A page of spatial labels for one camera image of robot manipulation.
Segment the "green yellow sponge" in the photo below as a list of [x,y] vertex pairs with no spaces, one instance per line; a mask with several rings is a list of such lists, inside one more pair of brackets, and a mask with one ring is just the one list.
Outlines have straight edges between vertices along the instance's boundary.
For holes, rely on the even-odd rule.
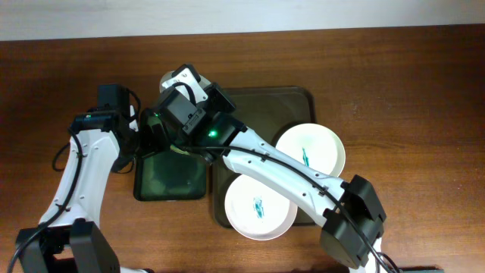
[[177,146],[175,144],[171,144],[170,146],[171,151],[179,153],[181,155],[196,155],[197,152],[194,152],[191,147],[187,146]]

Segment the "white plate top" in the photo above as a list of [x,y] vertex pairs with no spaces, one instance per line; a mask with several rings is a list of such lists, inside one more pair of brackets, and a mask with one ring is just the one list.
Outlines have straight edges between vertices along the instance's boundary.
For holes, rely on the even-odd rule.
[[179,82],[183,83],[183,85],[178,86],[177,88],[181,92],[187,93],[185,89],[186,89],[186,86],[189,86],[190,89],[193,91],[196,99],[199,99],[199,97],[204,96],[205,95],[204,88],[209,84],[211,84],[211,82],[203,76],[200,77],[200,80],[197,80],[195,74],[193,74],[190,69],[186,68],[181,72],[179,72],[178,74],[176,74],[175,76],[172,75],[172,71],[170,73],[166,73],[161,78],[161,81],[160,81],[160,92],[162,93],[165,89]]

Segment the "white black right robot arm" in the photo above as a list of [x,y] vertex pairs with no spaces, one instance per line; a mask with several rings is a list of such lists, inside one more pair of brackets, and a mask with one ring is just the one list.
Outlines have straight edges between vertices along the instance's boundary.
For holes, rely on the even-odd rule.
[[254,178],[294,202],[321,226],[321,246],[339,263],[375,272],[394,269],[377,250],[386,213],[371,182],[355,175],[350,182],[316,171],[265,142],[232,113],[236,105],[216,83],[204,88],[170,83],[152,109],[172,129],[179,150],[211,164]]

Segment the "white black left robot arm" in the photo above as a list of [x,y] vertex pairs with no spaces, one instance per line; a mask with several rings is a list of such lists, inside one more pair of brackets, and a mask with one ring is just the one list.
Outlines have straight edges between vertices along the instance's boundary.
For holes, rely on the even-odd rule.
[[136,94],[119,84],[98,87],[97,105],[68,128],[61,182],[37,227],[19,231],[8,265],[25,272],[126,272],[100,231],[108,177],[135,159],[139,148]]

